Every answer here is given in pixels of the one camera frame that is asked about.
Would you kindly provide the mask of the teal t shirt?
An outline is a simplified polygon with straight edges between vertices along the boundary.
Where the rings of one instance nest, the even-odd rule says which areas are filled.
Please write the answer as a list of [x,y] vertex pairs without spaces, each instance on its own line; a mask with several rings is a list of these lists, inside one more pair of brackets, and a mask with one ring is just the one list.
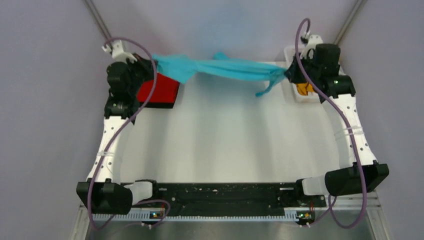
[[185,84],[195,74],[208,74],[247,82],[268,82],[267,88],[255,94],[261,97],[287,78],[288,68],[253,60],[230,58],[222,52],[212,59],[194,59],[185,54],[153,54],[157,72]]

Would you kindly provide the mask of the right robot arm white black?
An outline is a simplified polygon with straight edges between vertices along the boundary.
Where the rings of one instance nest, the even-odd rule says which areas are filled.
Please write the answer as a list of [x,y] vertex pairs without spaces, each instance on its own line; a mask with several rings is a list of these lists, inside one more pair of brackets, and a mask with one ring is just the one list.
[[378,163],[368,144],[358,115],[353,81],[341,73],[341,49],[334,44],[320,43],[299,50],[285,75],[293,84],[306,83],[299,68],[300,60],[315,87],[325,94],[319,97],[319,102],[334,133],[339,168],[321,176],[297,180],[294,202],[307,206],[315,195],[338,197],[374,191],[390,171],[386,163]]

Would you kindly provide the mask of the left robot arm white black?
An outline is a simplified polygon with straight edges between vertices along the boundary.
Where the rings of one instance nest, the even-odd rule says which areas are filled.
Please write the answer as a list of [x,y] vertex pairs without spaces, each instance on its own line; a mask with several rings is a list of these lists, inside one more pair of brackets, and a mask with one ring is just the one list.
[[108,98],[104,106],[103,134],[93,167],[85,181],[78,182],[76,194],[93,214],[126,215],[138,201],[154,207],[160,202],[153,182],[121,182],[121,166],[134,114],[141,107],[137,98],[143,83],[154,78],[150,60],[133,53],[133,59],[111,63],[107,69]]

